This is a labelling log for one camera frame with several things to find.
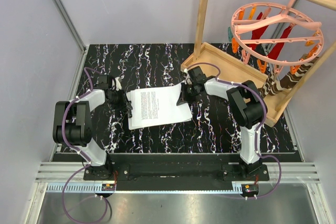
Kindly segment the brown striped sock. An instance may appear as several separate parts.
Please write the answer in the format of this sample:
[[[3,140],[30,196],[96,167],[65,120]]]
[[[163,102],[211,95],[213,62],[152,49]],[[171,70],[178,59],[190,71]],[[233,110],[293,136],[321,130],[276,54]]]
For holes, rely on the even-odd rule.
[[[280,81],[277,80],[272,86],[269,94],[276,95],[286,90],[292,89],[297,82],[307,73],[320,57],[317,56],[310,62],[302,64],[295,73],[288,72]]]
[[[260,96],[262,98],[265,98],[268,95],[273,95],[273,91],[272,88],[275,84],[276,81],[276,76],[275,74],[272,72],[266,79],[266,82],[264,83],[264,85],[259,89],[259,93]]]

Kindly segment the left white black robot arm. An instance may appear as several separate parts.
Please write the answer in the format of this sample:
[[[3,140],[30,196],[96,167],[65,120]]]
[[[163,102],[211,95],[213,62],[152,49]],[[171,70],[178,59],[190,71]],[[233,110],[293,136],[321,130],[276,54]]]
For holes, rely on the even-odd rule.
[[[105,103],[132,118],[133,107],[122,88],[121,78],[102,74],[93,89],[70,101],[56,103],[52,131],[55,143],[75,151],[86,161],[85,171],[102,180],[116,174],[110,156],[92,137],[91,112]]]

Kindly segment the pink round clip hanger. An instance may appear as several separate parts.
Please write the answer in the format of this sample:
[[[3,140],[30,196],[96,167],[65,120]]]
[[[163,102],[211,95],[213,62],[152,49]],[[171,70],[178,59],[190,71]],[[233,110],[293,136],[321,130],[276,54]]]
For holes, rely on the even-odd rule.
[[[228,39],[233,52],[237,52],[239,48],[242,50],[243,63],[247,64],[250,58],[255,58],[261,73],[265,73],[269,65],[274,66],[275,73],[279,73],[283,67],[288,67],[291,73],[295,73],[302,64],[319,55],[324,45],[321,23],[295,9],[296,1],[289,0],[286,5],[254,2],[240,7],[233,13],[228,28]],[[282,32],[290,24],[295,26],[288,38],[280,39]],[[268,28],[260,39],[251,39],[253,30],[267,25]],[[280,55],[277,60],[268,58],[268,53],[278,42],[285,43],[283,48],[285,45],[298,44],[308,49],[300,58],[288,59]],[[249,44],[257,44],[256,49],[252,50]]]

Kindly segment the aluminium frame rail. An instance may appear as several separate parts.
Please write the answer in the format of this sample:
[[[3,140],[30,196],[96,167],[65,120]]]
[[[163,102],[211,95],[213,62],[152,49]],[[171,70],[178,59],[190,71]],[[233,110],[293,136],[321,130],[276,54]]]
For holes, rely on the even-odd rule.
[[[73,98],[76,91],[76,86],[79,83],[81,69],[85,60],[85,53],[87,46],[82,41],[78,31],[75,28],[73,21],[71,20],[70,15],[68,14],[65,5],[62,0],[52,0],[60,17],[64,21],[68,31],[70,32],[73,40],[76,43],[76,46],[79,48],[79,58],[77,60],[76,70],[74,72],[74,77],[71,82],[70,91],[68,93],[68,98]],[[44,196],[47,189],[46,182],[34,182],[33,191],[29,196],[29,205],[27,207],[26,216],[23,220],[23,223],[37,223],[38,217],[41,211],[41,207],[44,201]]]

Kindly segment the black marble pattern mat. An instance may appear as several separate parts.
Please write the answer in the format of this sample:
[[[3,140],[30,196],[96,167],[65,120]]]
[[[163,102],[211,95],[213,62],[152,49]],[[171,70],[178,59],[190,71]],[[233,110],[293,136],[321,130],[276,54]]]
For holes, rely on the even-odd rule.
[[[184,79],[181,63],[193,52],[193,44],[95,44],[86,53],[82,68],[62,68],[56,80],[83,94],[98,73],[122,78],[127,91],[138,88],[166,87]],[[239,125],[234,121],[228,102],[200,95],[190,106],[192,119],[130,130],[127,116],[105,104],[94,110],[93,138],[109,154],[116,153],[237,153],[241,149]]]

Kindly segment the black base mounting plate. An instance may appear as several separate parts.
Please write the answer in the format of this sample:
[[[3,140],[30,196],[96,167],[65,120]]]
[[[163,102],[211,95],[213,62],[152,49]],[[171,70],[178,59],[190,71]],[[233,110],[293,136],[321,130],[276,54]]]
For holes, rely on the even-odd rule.
[[[115,164],[117,175],[85,172],[85,180],[116,179],[117,191],[216,191],[232,190],[233,182],[268,182],[266,165],[249,175],[238,164],[220,163],[131,163]]]

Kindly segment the wooden drying rack stand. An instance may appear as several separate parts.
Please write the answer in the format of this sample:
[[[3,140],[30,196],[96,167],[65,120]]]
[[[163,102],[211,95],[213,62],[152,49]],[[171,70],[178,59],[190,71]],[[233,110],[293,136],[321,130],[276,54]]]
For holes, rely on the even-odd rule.
[[[335,0],[307,1],[331,10],[335,10]],[[214,68],[218,67],[220,71],[220,77],[224,78],[226,81],[252,80],[256,82],[257,87],[261,88],[266,82],[268,75],[261,73],[258,70],[255,58],[250,58],[249,62],[245,64],[243,63],[242,59],[238,60],[235,57],[210,45],[209,43],[202,41],[207,3],[208,0],[199,0],[194,52],[181,64],[181,71],[199,64],[206,65],[206,74],[214,75]],[[269,109],[266,117],[266,124],[268,126],[274,126],[278,122],[280,116],[283,114],[294,94],[303,86],[304,83],[308,81],[308,79],[334,52],[335,45],[330,46],[326,51],[321,51],[318,55],[320,58],[292,89],[283,91],[276,95],[266,96],[266,105]],[[273,73],[276,77],[278,77],[281,72],[275,73],[275,68],[273,66]]]

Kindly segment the red sock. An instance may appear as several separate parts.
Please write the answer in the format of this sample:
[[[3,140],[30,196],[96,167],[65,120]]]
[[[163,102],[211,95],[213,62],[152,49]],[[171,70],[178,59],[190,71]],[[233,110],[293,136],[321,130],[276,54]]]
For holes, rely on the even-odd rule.
[[[288,38],[289,34],[291,33],[294,24],[290,24],[283,32],[282,35],[280,36],[280,39],[285,39]],[[280,55],[280,52],[284,46],[284,42],[278,42],[276,43],[272,50],[268,53],[267,57],[273,60],[277,60],[278,56]]]
[[[252,40],[260,39],[261,36],[264,34],[264,32],[266,31],[267,28],[268,28],[268,25],[267,25],[267,26],[264,26],[264,27],[261,27],[261,28],[258,28],[258,29],[256,29],[256,30],[253,30],[253,31],[252,31],[251,39],[252,39]],[[249,47],[250,47],[252,50],[255,50],[256,47],[257,47],[257,44],[249,44]]]

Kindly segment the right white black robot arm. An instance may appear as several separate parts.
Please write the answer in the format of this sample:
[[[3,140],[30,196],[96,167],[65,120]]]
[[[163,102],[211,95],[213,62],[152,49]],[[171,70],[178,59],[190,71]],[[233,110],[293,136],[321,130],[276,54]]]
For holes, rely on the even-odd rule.
[[[257,177],[262,166],[260,130],[266,120],[267,106],[254,82],[247,80],[236,83],[221,80],[217,76],[208,77],[200,67],[184,72],[186,77],[181,83],[176,105],[191,103],[202,92],[226,99],[241,132],[239,165],[235,171],[244,180]]]

